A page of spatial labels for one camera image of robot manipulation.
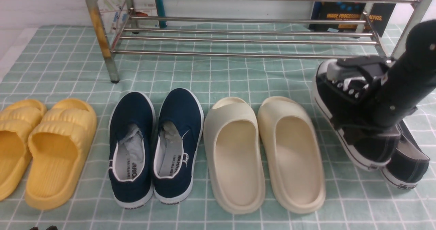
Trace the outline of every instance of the white rubber sole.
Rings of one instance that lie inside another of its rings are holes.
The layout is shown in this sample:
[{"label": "white rubber sole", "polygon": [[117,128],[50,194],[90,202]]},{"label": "white rubber sole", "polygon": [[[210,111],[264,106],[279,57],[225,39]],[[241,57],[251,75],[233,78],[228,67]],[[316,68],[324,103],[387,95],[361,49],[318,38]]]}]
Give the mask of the white rubber sole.
[{"label": "white rubber sole", "polygon": [[382,168],[382,169],[380,170],[380,172],[381,172],[381,174],[383,175],[385,181],[386,181],[389,185],[391,185],[391,186],[393,186],[393,187],[396,187],[396,188],[398,188],[398,189],[402,189],[402,190],[410,190],[410,189],[415,188],[416,185],[418,184],[417,182],[416,182],[416,183],[407,183],[407,182],[403,182],[403,181],[398,180],[396,177],[394,177],[394,176],[391,174],[391,172],[389,172],[389,170],[388,170],[386,167],[385,167],[385,168]]},{"label": "white rubber sole", "polygon": [[198,101],[198,98],[193,94],[193,92],[189,89],[185,89],[185,90],[190,92],[190,94],[193,96],[193,98],[195,99],[195,101],[198,105],[198,109],[199,109],[200,115],[201,115],[200,135],[198,136],[197,149],[195,150],[195,153],[193,154],[192,170],[191,170],[191,182],[189,183],[187,190],[184,193],[180,194],[179,196],[176,196],[173,198],[165,198],[165,197],[159,195],[159,193],[156,191],[156,188],[154,188],[154,196],[156,196],[156,198],[164,204],[178,204],[178,203],[182,202],[183,200],[185,200],[189,196],[189,194],[191,193],[192,186],[193,186],[193,169],[195,167],[195,160],[197,159],[198,146],[200,145],[201,136],[203,135],[203,126],[204,126],[203,109],[201,107],[200,102]]},{"label": "white rubber sole", "polygon": [[[327,120],[327,122],[333,128],[332,124],[330,123],[330,119],[332,117],[332,114],[330,113],[330,111],[328,110],[328,108],[326,107],[324,102],[322,101],[322,99],[319,95],[319,92],[318,92],[318,88],[316,86],[316,76],[318,75],[319,72],[325,73],[327,71],[328,63],[330,63],[332,61],[336,61],[336,60],[335,59],[327,60],[327,61],[323,62],[318,67],[318,70],[317,70],[317,72],[312,80],[312,96],[313,96],[313,99],[314,99],[316,105],[318,106],[318,109],[321,111],[323,117]],[[386,162],[378,163],[378,162],[374,162],[374,161],[371,161],[371,160],[363,157],[356,150],[356,148],[353,145],[348,145],[345,142],[344,131],[342,129],[335,130],[333,128],[333,130],[334,130],[336,136],[339,138],[339,141],[341,142],[342,147],[344,148],[344,151],[346,152],[347,156],[350,158],[350,160],[353,162],[353,164],[355,164],[357,167],[359,167],[363,170],[366,170],[366,171],[376,171],[376,170],[386,166],[390,162],[390,159],[389,159]]]},{"label": "white rubber sole", "polygon": [[143,198],[141,198],[140,200],[138,200],[138,201],[135,201],[135,202],[130,202],[130,203],[126,203],[126,202],[121,202],[121,201],[119,201],[116,197],[115,197],[115,195],[113,196],[113,198],[115,199],[115,202],[120,206],[120,207],[123,207],[123,208],[125,208],[125,209],[127,209],[127,210],[133,210],[133,209],[137,209],[137,208],[140,208],[140,207],[142,207],[142,206],[144,206],[150,199],[151,199],[151,197],[153,196],[153,191],[154,191],[154,189],[153,189],[153,184],[151,184],[151,186],[150,186],[150,189],[148,190],[148,193],[143,197]]}]

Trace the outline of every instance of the white shoe sole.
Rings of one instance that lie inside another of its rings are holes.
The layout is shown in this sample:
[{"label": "white shoe sole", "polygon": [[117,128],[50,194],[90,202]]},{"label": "white shoe sole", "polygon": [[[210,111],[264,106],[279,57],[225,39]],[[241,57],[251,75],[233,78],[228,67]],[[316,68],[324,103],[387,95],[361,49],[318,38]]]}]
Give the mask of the white shoe sole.
[{"label": "white shoe sole", "polygon": [[161,201],[164,204],[178,204],[180,202],[182,202],[183,200],[185,200],[189,194],[192,191],[192,185],[193,185],[193,169],[195,166],[195,160],[197,158],[197,152],[198,152],[198,146],[200,145],[200,140],[201,140],[201,136],[203,135],[203,125],[204,125],[204,112],[203,109],[201,107],[200,102],[198,101],[197,97],[193,94],[193,92],[191,92],[191,90],[189,89],[185,89],[187,91],[190,92],[190,94],[193,96],[193,98],[195,99],[197,105],[198,105],[198,110],[200,111],[200,115],[201,115],[201,128],[200,128],[200,135],[198,136],[198,142],[197,142],[197,149],[195,150],[195,153],[193,155],[193,161],[192,161],[192,170],[191,170],[191,181],[189,183],[189,186],[187,188],[187,190],[180,194],[179,196],[173,197],[173,198],[165,198],[161,195],[159,195],[159,193],[156,191],[156,188],[154,188],[154,196],[156,196],[156,198]]},{"label": "white shoe sole", "polygon": [[395,176],[393,176],[391,174],[391,172],[389,172],[389,170],[385,167],[382,168],[380,170],[381,174],[383,175],[385,181],[391,185],[394,186],[398,189],[403,189],[403,190],[410,190],[416,187],[416,185],[418,184],[417,182],[415,183],[408,183],[408,182],[403,182],[398,180]]},{"label": "white shoe sole", "polygon": [[[332,60],[327,60],[325,62],[323,62],[319,67],[318,70],[313,78],[312,81],[312,96],[313,99],[316,103],[316,105],[318,106],[319,110],[321,111],[323,117],[327,120],[327,122],[330,124],[330,126],[333,128],[332,124],[330,123],[330,119],[332,118],[332,114],[330,113],[330,111],[328,110],[328,108],[326,107],[326,105],[324,104],[324,102],[322,101],[319,92],[318,92],[318,88],[316,86],[316,76],[318,75],[319,72],[326,72],[327,71],[327,66],[330,62],[336,61],[335,59]],[[366,171],[376,171],[384,166],[386,166],[391,160],[389,159],[386,162],[382,162],[382,163],[378,163],[378,162],[374,162],[371,161],[365,157],[363,157],[353,145],[347,145],[347,143],[345,142],[345,138],[344,138],[344,131],[342,129],[339,130],[335,130],[333,128],[335,134],[337,135],[337,137],[339,138],[339,141],[342,144],[342,147],[344,148],[344,151],[346,152],[347,156],[350,158],[350,160],[353,162],[353,164],[355,164],[357,167],[366,170]]]}]

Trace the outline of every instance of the navy blue slip-on shoe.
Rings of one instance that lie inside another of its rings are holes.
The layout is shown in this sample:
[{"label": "navy blue slip-on shoe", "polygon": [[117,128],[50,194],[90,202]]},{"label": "navy blue slip-on shoe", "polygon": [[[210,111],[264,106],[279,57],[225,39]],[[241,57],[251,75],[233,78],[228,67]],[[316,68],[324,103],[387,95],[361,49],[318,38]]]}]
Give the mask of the navy blue slip-on shoe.
[{"label": "navy blue slip-on shoe", "polygon": [[165,98],[153,161],[154,195],[164,204],[177,204],[192,190],[203,123],[203,109],[191,91],[174,89]]},{"label": "navy blue slip-on shoe", "polygon": [[151,134],[156,116],[150,99],[139,92],[121,98],[109,120],[109,178],[115,201],[139,208],[153,195]]}]

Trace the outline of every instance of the shoe lining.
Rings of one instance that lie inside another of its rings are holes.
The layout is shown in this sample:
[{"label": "shoe lining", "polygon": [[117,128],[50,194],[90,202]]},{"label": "shoe lining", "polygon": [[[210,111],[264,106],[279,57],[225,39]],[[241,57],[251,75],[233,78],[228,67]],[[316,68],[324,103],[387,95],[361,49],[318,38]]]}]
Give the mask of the shoe lining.
[{"label": "shoe lining", "polygon": [[398,151],[402,152],[402,154],[408,156],[409,158],[416,160],[427,160],[428,157],[420,152],[415,146],[410,143],[407,139],[405,141],[398,142]]},{"label": "shoe lining", "polygon": [[145,166],[144,140],[136,125],[129,126],[129,133],[118,142],[114,156],[114,174],[118,180],[134,180]]},{"label": "shoe lining", "polygon": [[183,140],[171,122],[166,122],[159,135],[159,142],[155,158],[155,170],[159,177],[175,176],[182,164]]}]

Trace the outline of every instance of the grid pattern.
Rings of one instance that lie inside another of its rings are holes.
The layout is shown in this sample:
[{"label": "grid pattern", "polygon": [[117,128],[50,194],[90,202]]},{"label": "grid pattern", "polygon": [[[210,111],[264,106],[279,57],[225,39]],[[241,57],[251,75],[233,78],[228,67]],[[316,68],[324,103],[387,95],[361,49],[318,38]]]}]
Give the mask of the grid pattern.
[{"label": "grid pattern", "polygon": [[[305,30],[298,25],[204,24],[185,28]],[[388,50],[393,49],[400,34],[400,27],[388,26],[383,38]],[[123,42],[120,47],[252,53],[376,53],[374,47],[330,45],[144,44],[130,41]],[[310,98],[311,80],[320,61],[117,56],[116,62],[121,81],[112,84],[93,28],[42,27],[0,83],[2,108],[24,98],[38,99],[50,108],[57,101],[75,97],[90,103],[98,115],[94,143],[73,197],[55,210],[30,208],[24,201],[26,173],[15,192],[0,202],[0,229],[27,230],[36,225],[40,229],[56,225],[62,230],[435,229],[436,163],[431,163],[418,187],[408,192],[389,187],[379,172],[369,173],[355,168]],[[226,213],[214,200],[201,143],[193,190],[187,200],[178,205],[163,205],[153,198],[136,210],[118,207],[112,199],[107,176],[109,115],[118,100],[130,91],[146,93],[155,109],[159,110],[167,93],[177,87],[192,90],[205,114],[216,101],[226,96],[244,99],[255,112],[269,96],[286,96],[300,103],[311,116],[320,142],[327,187],[324,206],[307,215],[293,214],[282,208],[274,198],[265,153],[261,148],[267,188],[265,202],[252,214]],[[436,158],[435,97],[435,94],[429,95],[420,104],[419,111],[406,119],[417,142],[431,158]]]}]

